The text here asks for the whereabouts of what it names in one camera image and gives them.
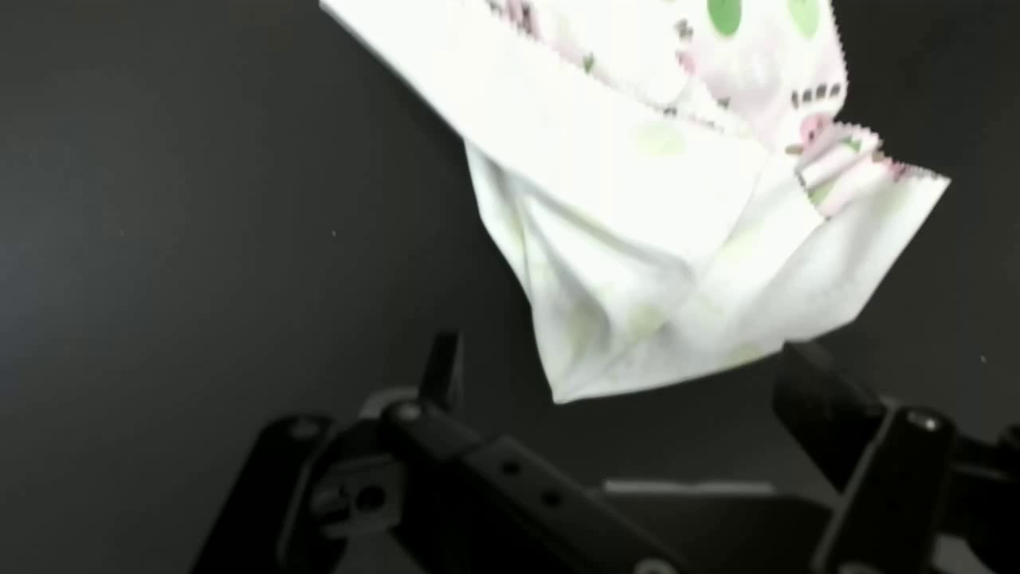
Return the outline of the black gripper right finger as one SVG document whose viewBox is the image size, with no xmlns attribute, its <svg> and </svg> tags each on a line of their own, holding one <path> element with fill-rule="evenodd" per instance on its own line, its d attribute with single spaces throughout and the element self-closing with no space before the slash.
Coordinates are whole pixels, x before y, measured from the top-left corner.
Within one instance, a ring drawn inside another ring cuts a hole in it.
<svg viewBox="0 0 1020 574">
<path fill-rule="evenodd" d="M 885 418 L 882 399 L 813 342 L 782 348 L 771 407 L 836 490 L 849 487 Z"/>
</svg>

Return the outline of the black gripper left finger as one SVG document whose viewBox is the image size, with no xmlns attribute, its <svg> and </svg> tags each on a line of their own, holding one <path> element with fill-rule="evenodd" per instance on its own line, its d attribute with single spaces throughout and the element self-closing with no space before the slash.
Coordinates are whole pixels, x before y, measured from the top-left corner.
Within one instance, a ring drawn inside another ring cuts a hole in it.
<svg viewBox="0 0 1020 574">
<path fill-rule="evenodd" d="M 443 413 L 461 405 L 461 339 L 457 332 L 440 332 L 426 355 L 422 397 Z"/>
</svg>

